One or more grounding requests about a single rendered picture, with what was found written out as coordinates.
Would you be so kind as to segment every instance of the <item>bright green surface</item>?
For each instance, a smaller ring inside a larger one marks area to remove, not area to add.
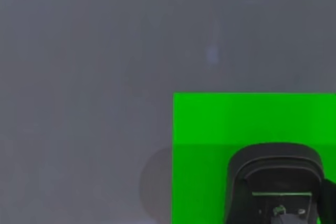
[[[317,150],[336,180],[336,95],[174,95],[173,224],[222,224],[226,169],[240,148],[265,142]]]

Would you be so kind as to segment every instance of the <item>green horizontal strip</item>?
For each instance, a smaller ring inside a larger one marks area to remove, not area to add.
[[[252,192],[253,196],[312,196],[312,193],[260,193]]]

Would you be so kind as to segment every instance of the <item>black object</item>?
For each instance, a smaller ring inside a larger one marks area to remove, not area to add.
[[[243,148],[229,162],[225,223],[234,215],[260,224],[316,224],[323,179],[321,158],[308,146],[266,143]],[[247,190],[250,194],[242,195]]]

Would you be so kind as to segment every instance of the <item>gray background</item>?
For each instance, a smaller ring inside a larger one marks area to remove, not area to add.
[[[334,91],[335,2],[0,0],[0,223],[147,223],[173,92]]]

